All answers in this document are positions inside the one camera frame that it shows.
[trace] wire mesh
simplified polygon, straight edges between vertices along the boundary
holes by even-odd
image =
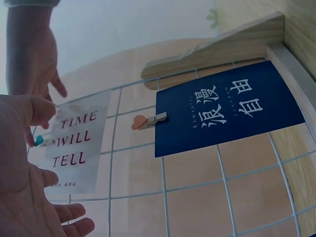
[[[198,77],[198,70],[195,70],[194,72],[196,73],[197,79],[198,79],[199,78]],[[121,85],[121,86],[109,89],[109,90],[117,90],[117,89],[119,89],[119,99],[118,99],[116,114],[113,115],[113,116],[108,116],[107,117],[107,119],[115,118],[115,125],[114,125],[113,135],[112,135],[111,150],[110,151],[102,151],[101,152],[101,155],[109,154],[111,156],[111,158],[110,158],[110,174],[109,174],[110,178],[109,178],[108,196],[107,197],[101,197],[101,198],[82,198],[82,199],[79,198],[79,199],[76,199],[76,202],[78,202],[78,201],[80,201],[80,202],[101,201],[101,200],[107,200],[108,201],[108,213],[107,213],[107,215],[108,215],[108,233],[107,233],[108,237],[111,237],[111,201],[112,200],[124,199],[124,198],[145,197],[145,196],[152,196],[152,195],[157,195],[157,194],[163,194],[164,212],[165,212],[165,224],[166,224],[166,237],[172,237],[172,233],[170,232],[170,226],[169,226],[167,193],[180,191],[180,190],[186,190],[186,189],[193,189],[193,188],[196,188],[196,187],[209,186],[209,185],[213,185],[213,184],[221,183],[221,182],[224,183],[225,191],[226,191],[226,194],[227,194],[228,206],[229,206],[229,211],[230,211],[231,221],[232,221],[232,228],[233,228],[233,233],[231,235],[232,237],[238,237],[238,236],[246,235],[246,234],[249,234],[249,233],[252,233],[252,232],[256,232],[256,231],[259,231],[259,230],[262,230],[262,229],[266,229],[266,228],[272,227],[274,225],[277,225],[279,223],[285,222],[285,221],[287,221],[287,220],[289,220],[291,218],[294,218],[295,226],[296,226],[296,229],[297,229],[297,236],[300,237],[301,236],[301,232],[300,232],[298,215],[306,213],[306,212],[312,210],[313,208],[316,208],[316,205],[310,206],[310,207],[308,207],[307,209],[305,209],[303,211],[296,212],[295,205],[294,205],[294,200],[293,200],[293,197],[291,196],[291,192],[290,192],[290,189],[289,189],[289,183],[288,183],[288,181],[286,179],[286,175],[285,175],[285,171],[284,171],[284,168],[283,168],[283,164],[286,164],[286,163],[289,163],[289,162],[292,162],[292,161],[295,161],[295,160],[307,157],[307,156],[312,155],[312,154],[316,154],[316,150],[310,151],[308,153],[305,153],[305,154],[302,154],[302,155],[299,155],[299,156],[296,156],[296,157],[292,157],[292,158],[290,158],[288,160],[285,160],[285,161],[281,161],[281,159],[280,159],[280,157],[279,157],[279,155],[277,153],[277,148],[276,148],[276,146],[275,146],[275,144],[273,142],[273,139],[272,139],[270,134],[269,134],[269,138],[271,140],[271,144],[272,144],[272,146],[274,148],[274,151],[276,153],[276,158],[277,158],[277,163],[276,164],[269,165],[269,166],[266,166],[266,167],[263,167],[263,168],[259,168],[259,169],[256,169],[256,170],[253,170],[253,171],[250,171],[250,172],[247,172],[247,173],[243,173],[243,174],[227,177],[226,174],[225,174],[225,166],[223,165],[223,161],[221,159],[221,152],[220,152],[219,146],[217,145],[218,158],[219,158],[219,162],[220,162],[220,166],[221,166],[221,170],[222,170],[222,175],[223,175],[222,179],[217,179],[217,180],[212,180],[212,181],[209,181],[209,182],[198,183],[198,184],[194,184],[194,185],[188,185],[188,186],[168,189],[166,187],[164,157],[161,157],[161,158],[159,158],[159,159],[161,159],[161,177],[162,177],[162,190],[161,191],[151,192],[151,193],[144,193],[144,194],[112,196],[111,190],[112,190],[113,154],[116,153],[116,152],[133,150],[133,149],[136,149],[136,148],[146,147],[146,146],[150,146],[150,145],[154,144],[154,142],[150,142],[150,143],[144,143],[144,144],[141,144],[141,145],[136,145],[136,146],[130,146],[130,147],[125,147],[125,148],[121,148],[121,149],[116,149],[116,150],[114,149],[115,134],[116,134],[116,126],[117,126],[118,117],[122,116],[122,115],[127,115],[127,114],[131,114],[131,113],[134,113],[134,112],[140,112],[140,111],[143,111],[143,110],[146,110],[146,109],[151,109],[151,108],[155,108],[156,107],[156,106],[148,106],[148,107],[144,107],[144,108],[141,108],[141,109],[136,109],[136,110],[131,110],[131,111],[124,112],[124,113],[119,113],[119,106],[120,106],[120,103],[121,103],[120,100],[121,100],[121,96],[122,96],[122,89],[125,88],[125,87],[128,87],[128,86],[136,85],[136,84],[139,84],[139,83],[144,83],[145,81],[153,81],[153,80],[157,80],[157,82],[158,82],[158,91],[159,91],[160,90],[159,78],[153,78],[153,79],[150,79],[150,80],[139,80],[139,81],[135,81],[135,82],[132,82],[132,83],[124,84],[124,85]],[[94,93],[94,94],[91,94],[91,95],[88,95],[88,96],[85,96],[85,97],[82,97],[82,98],[87,98],[87,97],[93,96],[93,95],[95,95],[97,93]],[[254,228],[254,229],[250,229],[250,230],[243,231],[243,232],[238,232],[238,229],[237,229],[236,223],[235,223],[235,218],[234,218],[234,210],[233,210],[233,207],[232,207],[233,204],[232,204],[232,201],[231,201],[231,198],[230,198],[230,193],[229,193],[229,185],[228,185],[227,181],[228,180],[238,179],[238,178],[241,178],[241,177],[244,177],[244,176],[248,176],[248,175],[252,175],[252,174],[256,174],[256,173],[259,173],[259,172],[262,172],[262,171],[266,171],[266,170],[270,170],[270,169],[273,169],[273,168],[276,168],[276,167],[279,167],[281,172],[282,172],[282,175],[283,175],[283,178],[284,178],[284,182],[285,182],[285,185],[286,185],[286,188],[287,188],[287,191],[288,191],[291,207],[292,207],[292,210],[293,210],[293,214],[288,216],[288,217],[285,217],[283,219],[271,222],[271,223],[266,224],[266,225],[259,226],[259,227]],[[51,202],[60,202],[60,201],[65,201],[65,200],[50,199],[50,201]],[[70,204],[70,203],[72,203],[72,201],[73,201],[72,200],[72,196],[69,195],[68,203]]]

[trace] white card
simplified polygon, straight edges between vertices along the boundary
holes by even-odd
[[[94,193],[111,91],[75,100],[58,108],[43,168],[54,171],[57,185],[45,193]]]

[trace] green leaf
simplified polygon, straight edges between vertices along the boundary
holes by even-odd
[[[214,15],[217,15],[217,10],[214,9],[214,8],[211,8],[211,9],[210,9],[210,12],[213,13]]]
[[[208,15],[208,16],[206,17],[206,19],[207,19],[208,21],[211,21],[211,20],[215,20],[215,17],[212,16],[212,15]]]
[[[214,21],[211,25],[212,29],[215,29],[218,26],[218,21]]]

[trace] wooden clothespin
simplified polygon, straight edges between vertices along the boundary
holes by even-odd
[[[143,130],[150,127],[155,127],[156,123],[159,121],[164,121],[167,118],[167,112],[161,113],[159,115],[146,118],[143,115],[137,115],[134,118],[134,123],[132,125],[133,130]]]

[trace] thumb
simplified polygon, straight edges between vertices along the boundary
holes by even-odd
[[[39,96],[7,96],[6,102],[19,114],[24,127],[43,124],[56,113],[56,106]]]

